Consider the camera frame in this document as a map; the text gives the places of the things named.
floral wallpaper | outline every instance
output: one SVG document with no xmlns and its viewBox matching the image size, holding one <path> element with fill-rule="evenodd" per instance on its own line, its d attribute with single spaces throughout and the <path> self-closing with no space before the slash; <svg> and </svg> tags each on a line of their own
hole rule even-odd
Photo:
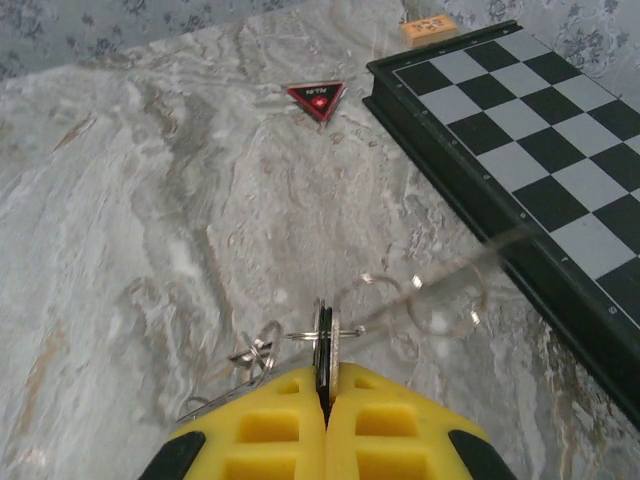
<svg viewBox="0 0 640 480">
<path fill-rule="evenodd" d="M 0 0 L 0 81 L 301 1 Z M 517 18 L 543 43 L 640 108 L 638 0 L 402 1 L 424 7 L 421 12 L 444 9 L 467 29 Z"/>
<path fill-rule="evenodd" d="M 0 0 L 0 81 L 302 0 Z"/>
</svg>

small orange box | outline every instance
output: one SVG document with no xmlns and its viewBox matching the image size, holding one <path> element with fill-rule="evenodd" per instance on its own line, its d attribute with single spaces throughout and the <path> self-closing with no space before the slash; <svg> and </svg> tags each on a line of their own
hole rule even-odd
<svg viewBox="0 0 640 480">
<path fill-rule="evenodd" d="M 403 23 L 400 27 L 404 41 L 409 48 L 441 42 L 455 36 L 458 32 L 458 26 L 447 15 L 422 18 L 414 22 Z"/>
</svg>

gray marble surface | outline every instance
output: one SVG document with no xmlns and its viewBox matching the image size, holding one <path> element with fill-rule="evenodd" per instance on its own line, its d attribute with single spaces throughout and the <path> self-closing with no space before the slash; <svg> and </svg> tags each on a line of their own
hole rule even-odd
<svg viewBox="0 0 640 480">
<path fill-rule="evenodd" d="M 240 332 L 477 245 L 361 104 L 410 8 L 316 1 L 0 86 L 0 478 L 136 478 Z M 319 131 L 281 85 L 330 78 Z M 355 360 L 479 423 L 520 479 L 637 478 L 638 433 L 491 289 L 472 336 Z"/>
</svg>

yellow foam block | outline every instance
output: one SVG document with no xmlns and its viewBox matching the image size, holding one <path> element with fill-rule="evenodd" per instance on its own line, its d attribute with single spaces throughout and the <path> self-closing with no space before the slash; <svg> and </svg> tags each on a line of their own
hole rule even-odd
<svg viewBox="0 0 640 480">
<path fill-rule="evenodd" d="M 325 439 L 326 480 L 473 480 L 448 438 L 474 423 L 363 367 L 342 364 Z"/>
<path fill-rule="evenodd" d="M 206 441 L 185 480 L 473 480 L 448 438 L 469 420 L 363 367 L 340 365 L 325 431 L 313 367 L 177 430 Z"/>
<path fill-rule="evenodd" d="M 185 480 L 321 480 L 325 424 L 313 367 L 295 370 L 180 428 L 206 441 Z"/>
</svg>

red triangle tag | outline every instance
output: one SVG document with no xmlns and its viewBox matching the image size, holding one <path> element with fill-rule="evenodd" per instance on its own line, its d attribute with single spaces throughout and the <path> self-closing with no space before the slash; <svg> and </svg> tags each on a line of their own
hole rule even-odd
<svg viewBox="0 0 640 480">
<path fill-rule="evenodd" d="M 344 82 L 324 82 L 287 87 L 287 93 L 313 118 L 327 122 L 345 92 Z"/>
</svg>

